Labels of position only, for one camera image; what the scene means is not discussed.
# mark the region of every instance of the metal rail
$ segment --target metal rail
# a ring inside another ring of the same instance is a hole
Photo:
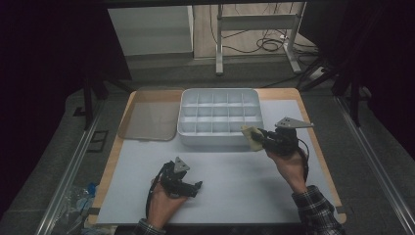
[[[51,202],[49,203],[48,209],[43,215],[42,220],[40,221],[39,227],[37,228],[36,235],[40,234],[51,234],[54,227],[55,219],[58,213],[61,211],[63,206],[63,199],[66,192],[73,183],[80,164],[82,163],[85,152],[88,148],[89,142],[92,138],[92,135],[97,127],[98,120],[101,116],[101,112],[104,108],[105,101],[97,101],[95,108],[94,119],[89,129],[85,130],[82,134],[82,138],[79,141],[78,146],[76,147],[75,152],[73,153],[72,159],[70,160],[68,167],[59,183],[54,196],[52,197]]]
[[[390,201],[394,212],[396,213],[400,223],[406,231],[406,234],[415,234],[415,219],[411,209],[406,204],[400,192],[394,186],[392,180],[379,161],[378,156],[364,135],[362,129],[354,124],[354,121],[349,115],[346,101],[340,97],[336,97],[335,100],[341,107],[348,127],[350,128],[353,136],[356,138],[367,163],[372,168],[373,173],[375,174],[382,190]]]

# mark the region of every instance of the hand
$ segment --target hand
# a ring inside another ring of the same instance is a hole
[[[277,169],[288,182],[294,193],[300,194],[307,191],[303,178],[304,168],[299,152],[294,151],[290,156],[279,156],[274,152],[265,150],[266,155],[277,164]]]
[[[147,222],[157,229],[162,229],[186,200],[187,197],[177,199],[168,197],[158,182],[153,191]]]

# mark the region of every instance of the white metal frame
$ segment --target white metal frame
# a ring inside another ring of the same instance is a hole
[[[300,21],[305,3],[300,3],[295,14],[280,14],[266,16],[222,16],[222,5],[218,5],[217,12],[217,43],[216,43],[216,74],[223,74],[222,31],[228,30],[264,30],[264,29],[291,29],[288,42],[283,47],[290,61],[294,73],[301,69],[293,53],[293,45],[299,31]]]

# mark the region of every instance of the person's left hand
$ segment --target person's left hand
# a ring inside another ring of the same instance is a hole
[[[186,200],[187,197],[177,199],[168,197],[164,188],[158,182],[153,191],[147,222],[158,229],[162,229]]]

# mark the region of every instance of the shirt cuff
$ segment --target shirt cuff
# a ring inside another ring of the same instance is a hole
[[[145,219],[145,218],[140,219],[140,221],[138,222],[138,227],[140,227],[144,231],[144,234],[149,234],[149,235],[150,234],[151,235],[163,235],[163,234],[165,234],[165,230],[158,229],[158,228],[154,227],[153,225],[148,223],[147,219]]]
[[[307,192],[292,195],[294,202],[299,208],[299,212],[313,214],[328,209],[327,199],[320,193],[317,186],[310,185]]]

